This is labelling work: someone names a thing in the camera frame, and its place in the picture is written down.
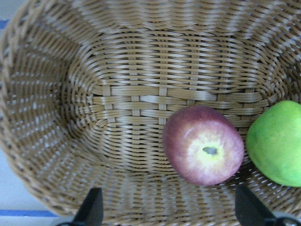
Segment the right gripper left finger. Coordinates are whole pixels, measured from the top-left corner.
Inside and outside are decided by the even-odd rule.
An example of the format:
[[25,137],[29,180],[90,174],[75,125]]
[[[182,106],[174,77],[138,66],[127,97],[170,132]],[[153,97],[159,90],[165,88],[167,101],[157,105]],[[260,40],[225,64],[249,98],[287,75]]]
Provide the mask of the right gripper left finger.
[[73,218],[72,226],[101,226],[103,223],[102,189],[91,188]]

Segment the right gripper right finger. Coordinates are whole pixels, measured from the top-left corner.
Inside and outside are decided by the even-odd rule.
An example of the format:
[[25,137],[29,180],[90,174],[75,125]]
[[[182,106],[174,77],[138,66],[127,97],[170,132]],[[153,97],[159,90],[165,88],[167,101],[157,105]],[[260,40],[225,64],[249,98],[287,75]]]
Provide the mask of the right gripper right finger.
[[237,186],[235,216],[241,226],[276,226],[277,218],[247,187]]

